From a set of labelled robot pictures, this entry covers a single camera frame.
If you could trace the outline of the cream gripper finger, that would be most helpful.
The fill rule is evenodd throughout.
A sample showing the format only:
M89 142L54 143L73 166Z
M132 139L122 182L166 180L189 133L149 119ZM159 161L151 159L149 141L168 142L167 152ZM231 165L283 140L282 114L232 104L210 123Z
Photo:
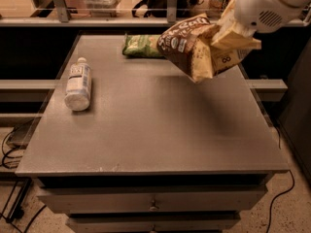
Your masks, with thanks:
M197 37L203 36L204 38L212 38L219 30L220 26L217 24L206 24L196 28L194 30L194 35Z
M234 30L227 29L213 36L211 46L219 50L250 49L259 50L261 41L253 36L245 37Z

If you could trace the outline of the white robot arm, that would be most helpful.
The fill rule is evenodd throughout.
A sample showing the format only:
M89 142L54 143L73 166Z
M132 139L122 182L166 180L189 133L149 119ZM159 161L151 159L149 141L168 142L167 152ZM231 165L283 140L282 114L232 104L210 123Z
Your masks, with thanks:
M255 33L272 33L298 19L311 0L206 0L195 8L219 27L211 46L220 50L259 49Z

